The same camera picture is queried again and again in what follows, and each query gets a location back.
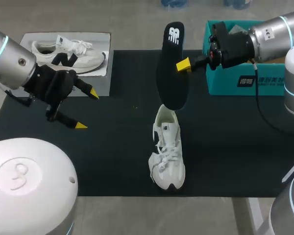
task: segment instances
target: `screw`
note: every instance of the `screw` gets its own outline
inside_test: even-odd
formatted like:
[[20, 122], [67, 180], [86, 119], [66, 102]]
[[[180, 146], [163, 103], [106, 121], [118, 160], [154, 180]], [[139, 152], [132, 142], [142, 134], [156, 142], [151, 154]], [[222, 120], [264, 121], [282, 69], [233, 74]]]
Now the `screw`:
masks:
[[25, 66], [26, 65], [26, 60], [23, 59], [23, 58], [19, 59], [19, 65], [20, 66]]

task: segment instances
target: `white sneaker picture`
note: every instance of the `white sneaker picture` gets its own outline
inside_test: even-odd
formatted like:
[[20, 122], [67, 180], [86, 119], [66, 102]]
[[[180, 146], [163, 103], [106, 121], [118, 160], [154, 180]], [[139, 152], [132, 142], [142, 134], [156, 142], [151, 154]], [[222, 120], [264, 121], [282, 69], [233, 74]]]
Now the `white sneaker picture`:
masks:
[[174, 111], [161, 105], [153, 125], [156, 152], [148, 164], [150, 177], [162, 189], [179, 189], [185, 180], [180, 126]]
[[60, 35], [51, 45], [34, 41], [32, 53], [39, 66], [48, 65], [56, 71], [74, 70], [77, 74], [95, 71], [105, 60], [105, 54], [92, 49], [91, 43], [68, 40]]

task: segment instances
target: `cardboard box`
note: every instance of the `cardboard box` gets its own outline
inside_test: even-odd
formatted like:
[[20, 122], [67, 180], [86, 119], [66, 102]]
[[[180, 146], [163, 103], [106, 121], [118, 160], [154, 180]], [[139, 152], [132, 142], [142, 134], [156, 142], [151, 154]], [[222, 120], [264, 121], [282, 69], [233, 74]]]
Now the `cardboard box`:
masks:
[[[208, 21], [206, 24], [203, 53], [207, 54], [209, 36], [212, 25], [220, 21]], [[261, 21], [224, 21], [227, 30], [235, 25], [248, 30]], [[284, 95], [284, 66], [285, 58], [257, 64], [259, 95]], [[209, 66], [206, 70], [206, 78], [211, 95], [255, 95], [255, 70], [251, 63], [244, 63], [232, 68], [223, 69], [222, 66], [212, 71]]]
[[[69, 40], [82, 40], [93, 44], [92, 48], [103, 51], [106, 54], [106, 59], [99, 70], [79, 75], [79, 78], [84, 82], [91, 84], [99, 96], [109, 96], [113, 50], [111, 49], [111, 34], [110, 33], [92, 33], [92, 32], [46, 32], [46, 33], [26, 33], [20, 45], [31, 51], [33, 41], [41, 41], [49, 44], [55, 43], [58, 35], [61, 35]], [[23, 87], [12, 90], [13, 95], [17, 97], [28, 97]], [[74, 88], [69, 96], [86, 96], [79, 89]]]

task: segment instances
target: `cable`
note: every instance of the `cable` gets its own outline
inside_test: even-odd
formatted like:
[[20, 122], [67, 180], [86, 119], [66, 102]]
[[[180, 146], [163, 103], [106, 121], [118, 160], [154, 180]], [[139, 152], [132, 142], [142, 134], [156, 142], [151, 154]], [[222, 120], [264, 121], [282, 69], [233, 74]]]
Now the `cable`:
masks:
[[261, 116], [261, 118], [263, 119], [263, 121], [268, 125], [270, 126], [272, 129], [278, 131], [279, 133], [283, 134], [283, 135], [288, 135], [288, 136], [294, 136], [294, 133], [293, 132], [288, 132], [288, 131], [284, 131], [276, 126], [274, 126], [273, 124], [271, 124], [265, 117], [265, 115], [263, 114], [263, 112], [261, 111], [260, 109], [260, 105], [259, 105], [259, 91], [258, 91], [258, 69], [257, 69], [257, 65], [256, 65], [256, 62], [254, 59], [251, 59], [250, 60], [251, 63], [253, 64], [254, 66], [254, 69], [255, 69], [255, 93], [256, 93], [256, 104], [257, 104], [257, 109], [258, 109], [258, 112]]

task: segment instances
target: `black table surface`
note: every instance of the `black table surface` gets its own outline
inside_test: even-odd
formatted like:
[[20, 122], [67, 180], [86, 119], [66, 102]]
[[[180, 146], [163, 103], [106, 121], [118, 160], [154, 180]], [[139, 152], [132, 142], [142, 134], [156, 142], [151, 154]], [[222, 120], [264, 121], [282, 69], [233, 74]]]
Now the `black table surface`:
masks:
[[[46, 104], [38, 100], [26, 108], [7, 97], [0, 110], [0, 140], [38, 138], [61, 148], [76, 168], [80, 196], [277, 196], [294, 165], [294, 137], [263, 122], [255, 97], [209, 95], [204, 70], [191, 74], [187, 103], [176, 112], [186, 166], [183, 189], [164, 193], [152, 182], [148, 159], [161, 105], [155, 84], [159, 54], [116, 50], [109, 97], [63, 102], [60, 110], [86, 130], [47, 122]], [[260, 105], [270, 122], [294, 131], [283, 97], [261, 97]]]

